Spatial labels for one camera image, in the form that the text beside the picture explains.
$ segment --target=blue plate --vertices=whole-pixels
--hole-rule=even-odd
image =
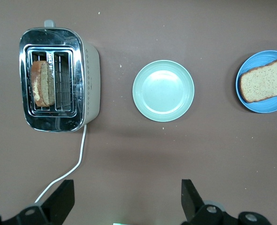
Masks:
[[[168,122],[182,116],[194,98],[194,83],[189,72],[170,60],[146,65],[133,83],[133,100],[147,118]]]
[[[264,66],[274,60],[277,60],[277,51],[267,50],[259,52],[247,59],[238,72],[236,79],[236,90],[238,97],[240,101],[243,103],[243,105],[246,106],[246,108],[256,113],[271,113],[277,111],[277,96],[260,102],[247,103],[243,100],[239,92],[239,78],[243,73],[247,72],[248,70],[254,67]]]

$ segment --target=stainless steel toaster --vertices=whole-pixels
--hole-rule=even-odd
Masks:
[[[54,78],[55,104],[38,107],[31,87],[34,61],[48,62]],[[76,131],[100,110],[100,59],[95,47],[51,20],[26,31],[20,41],[20,77],[26,121],[36,130]]]

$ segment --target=toasted bread slice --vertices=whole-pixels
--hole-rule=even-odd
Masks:
[[[55,103],[54,78],[47,61],[34,61],[31,68],[31,85],[35,104],[47,107]]]
[[[277,60],[243,73],[239,79],[239,90],[248,103],[277,96]]]

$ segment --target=white power cord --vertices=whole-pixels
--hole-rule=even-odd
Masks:
[[[86,134],[86,124],[84,125],[84,130],[83,130],[83,135],[82,135],[82,141],[81,141],[81,147],[80,147],[80,156],[79,156],[79,161],[78,163],[74,166],[73,169],[68,171],[65,175],[61,176],[60,178],[57,178],[53,180],[46,188],[45,190],[40,194],[40,196],[36,199],[35,203],[37,203],[41,197],[48,191],[48,189],[56,182],[62,180],[63,178],[69,176],[72,172],[74,172],[75,169],[80,165],[81,160],[82,160],[82,155],[83,155],[83,146],[84,146],[84,141],[85,141],[85,134]]]

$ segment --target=bread crust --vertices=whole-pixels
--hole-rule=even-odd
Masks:
[[[243,92],[242,84],[241,84],[242,78],[243,78],[243,76],[245,76],[246,74],[248,74],[248,73],[250,73],[250,72],[253,72],[253,71],[256,71],[256,70],[258,70],[258,69],[260,69],[260,68],[263,68],[263,67],[265,67],[265,66],[273,65],[274,63],[277,63],[277,60],[274,60],[274,61],[272,61],[272,62],[270,62],[270,63],[268,63],[268,64],[266,64],[266,65],[264,65],[264,66],[252,68],[252,69],[248,70],[247,72],[242,73],[242,75],[240,76],[240,79],[239,79],[239,91],[240,91],[241,96],[242,96],[242,98],[244,99],[244,101],[246,101],[247,103],[260,102],[260,101],[263,101],[263,100],[266,100],[266,99],[269,99],[269,98],[272,98],[272,97],[276,97],[276,96],[277,96],[277,95],[275,95],[275,96],[272,96],[272,97],[266,97],[266,98],[262,98],[262,99],[257,100],[257,101],[249,101],[249,100],[247,100],[247,98],[244,96],[244,92]]]
[[[39,107],[49,106],[44,102],[40,82],[41,67],[46,64],[48,64],[47,61],[34,61],[31,68],[32,93],[35,104]]]

